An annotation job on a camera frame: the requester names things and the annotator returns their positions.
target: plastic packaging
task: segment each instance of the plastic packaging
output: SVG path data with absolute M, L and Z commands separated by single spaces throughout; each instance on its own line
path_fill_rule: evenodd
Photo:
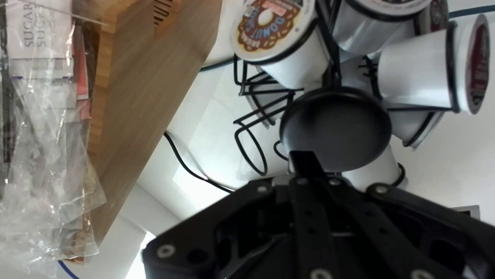
M 88 213 L 105 204 L 85 149 L 95 56 L 82 24 L 97 21 L 83 4 L 0 0 L 0 262 L 44 276 L 97 253 Z

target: plastic bag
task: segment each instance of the plastic bag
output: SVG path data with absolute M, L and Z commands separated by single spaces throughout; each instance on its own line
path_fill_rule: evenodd
M 83 8 L 0 0 L 0 262 L 48 276 L 97 253 L 88 213 L 105 204 L 85 149 L 95 56 L 80 24 L 97 21 Z

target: clear plastic wrap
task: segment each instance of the clear plastic wrap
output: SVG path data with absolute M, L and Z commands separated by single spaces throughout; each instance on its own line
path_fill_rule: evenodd
M 82 24 L 97 21 L 83 7 L 0 0 L 0 262 L 48 276 L 97 253 L 88 213 L 105 204 L 85 149 L 94 53 Z

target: black round disc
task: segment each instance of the black round disc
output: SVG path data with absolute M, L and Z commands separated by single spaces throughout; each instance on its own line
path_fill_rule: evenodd
M 312 151 L 324 173 L 345 173 L 375 160 L 388 146 L 391 123 L 371 97 L 352 90 L 307 92 L 280 124 L 287 152 Z

